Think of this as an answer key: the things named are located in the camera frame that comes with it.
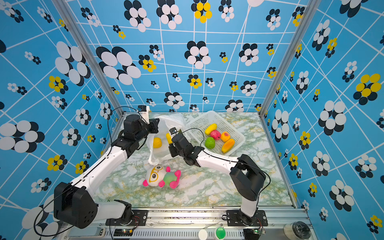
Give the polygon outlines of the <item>yellow banana fruit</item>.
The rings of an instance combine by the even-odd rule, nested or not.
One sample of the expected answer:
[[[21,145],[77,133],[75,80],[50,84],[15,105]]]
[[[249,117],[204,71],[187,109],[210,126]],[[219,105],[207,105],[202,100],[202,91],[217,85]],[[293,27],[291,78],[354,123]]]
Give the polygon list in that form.
[[[172,136],[170,135],[170,133],[167,133],[166,134],[166,139],[167,139],[167,142],[169,145],[171,145],[173,142],[172,142]]]
[[[206,128],[205,134],[209,136],[211,132],[215,131],[217,129],[217,124],[211,124],[209,127]]]

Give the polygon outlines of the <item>translucent white plastic bag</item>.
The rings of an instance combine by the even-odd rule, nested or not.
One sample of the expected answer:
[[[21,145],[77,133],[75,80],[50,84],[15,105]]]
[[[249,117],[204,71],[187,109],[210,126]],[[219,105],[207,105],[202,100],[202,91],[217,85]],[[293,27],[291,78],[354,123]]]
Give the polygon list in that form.
[[[160,115],[153,117],[153,119],[159,119],[158,130],[156,134],[149,134],[146,141],[147,147],[150,150],[150,156],[148,163],[152,166],[164,163],[167,160],[171,160],[174,157],[171,156],[169,151],[169,143],[166,135],[169,134],[171,128],[176,128],[177,130],[186,129],[186,121],[182,114],[170,114],[170,115]],[[154,147],[156,139],[161,140],[161,146],[159,148]]]

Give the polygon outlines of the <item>green fruit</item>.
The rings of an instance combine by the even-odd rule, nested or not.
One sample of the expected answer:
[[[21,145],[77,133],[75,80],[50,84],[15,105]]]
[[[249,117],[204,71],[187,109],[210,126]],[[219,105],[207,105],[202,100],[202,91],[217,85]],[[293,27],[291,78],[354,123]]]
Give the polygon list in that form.
[[[208,150],[214,149],[216,146],[216,140],[213,137],[208,137],[205,141],[205,147]]]

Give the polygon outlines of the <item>pink red fruit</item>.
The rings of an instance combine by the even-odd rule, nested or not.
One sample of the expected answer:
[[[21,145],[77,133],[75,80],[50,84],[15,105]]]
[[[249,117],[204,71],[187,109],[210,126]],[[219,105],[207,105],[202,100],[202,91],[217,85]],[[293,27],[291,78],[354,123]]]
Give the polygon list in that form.
[[[218,130],[215,130],[211,132],[210,137],[212,137],[215,141],[217,141],[221,139],[221,135],[222,134]]]

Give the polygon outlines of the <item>orange mango fruit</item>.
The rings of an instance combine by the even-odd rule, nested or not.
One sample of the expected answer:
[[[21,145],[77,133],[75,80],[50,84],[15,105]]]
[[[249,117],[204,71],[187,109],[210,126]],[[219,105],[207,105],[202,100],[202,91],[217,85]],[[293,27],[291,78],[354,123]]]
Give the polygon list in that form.
[[[232,149],[232,147],[235,145],[235,140],[234,139],[229,139],[227,140],[223,146],[222,146],[222,152],[225,154],[227,153],[229,150]]]

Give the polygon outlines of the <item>peach fruit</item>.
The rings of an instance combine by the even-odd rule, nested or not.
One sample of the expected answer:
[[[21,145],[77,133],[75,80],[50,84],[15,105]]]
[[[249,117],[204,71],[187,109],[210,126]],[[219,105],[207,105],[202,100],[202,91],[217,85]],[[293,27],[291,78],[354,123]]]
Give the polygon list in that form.
[[[223,142],[227,142],[228,140],[231,139],[231,136],[228,132],[223,132],[222,135],[221,135],[221,140]]]

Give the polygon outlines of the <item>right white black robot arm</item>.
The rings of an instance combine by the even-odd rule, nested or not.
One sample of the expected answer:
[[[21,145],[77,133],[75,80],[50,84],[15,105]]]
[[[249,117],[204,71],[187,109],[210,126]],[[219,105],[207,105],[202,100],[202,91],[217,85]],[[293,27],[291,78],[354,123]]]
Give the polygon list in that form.
[[[182,157],[189,166],[213,169],[231,177],[242,196],[240,216],[243,222],[253,222],[267,174],[247,155],[242,154],[238,158],[223,156],[201,146],[193,146],[182,133],[173,133],[171,137],[171,155]]]

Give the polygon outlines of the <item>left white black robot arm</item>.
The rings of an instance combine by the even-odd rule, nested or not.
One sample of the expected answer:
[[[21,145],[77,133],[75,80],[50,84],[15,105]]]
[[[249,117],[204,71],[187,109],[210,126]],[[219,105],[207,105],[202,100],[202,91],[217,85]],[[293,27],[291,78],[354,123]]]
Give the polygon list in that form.
[[[130,203],[114,200],[97,204],[93,195],[115,168],[140,149],[141,140],[159,132],[159,122],[159,119],[143,119],[140,115],[127,116],[122,134],[99,160],[70,183],[60,183],[56,186],[54,217],[79,229],[99,220],[129,224],[133,220]]]

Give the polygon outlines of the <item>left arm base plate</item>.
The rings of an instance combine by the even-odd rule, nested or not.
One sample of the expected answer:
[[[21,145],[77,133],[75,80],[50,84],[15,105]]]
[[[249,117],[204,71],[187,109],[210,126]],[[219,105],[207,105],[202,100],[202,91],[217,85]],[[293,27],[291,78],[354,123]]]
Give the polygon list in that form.
[[[107,219],[106,226],[145,226],[149,211],[147,210],[132,210],[132,219],[125,221],[123,219]]]

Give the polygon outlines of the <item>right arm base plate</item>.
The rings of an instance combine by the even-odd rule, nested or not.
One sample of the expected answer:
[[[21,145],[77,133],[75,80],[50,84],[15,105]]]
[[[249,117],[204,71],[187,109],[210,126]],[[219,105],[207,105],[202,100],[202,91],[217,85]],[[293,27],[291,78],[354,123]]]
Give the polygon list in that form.
[[[257,210],[253,217],[243,214],[240,210],[226,211],[227,224],[230,227],[267,227],[265,211]]]

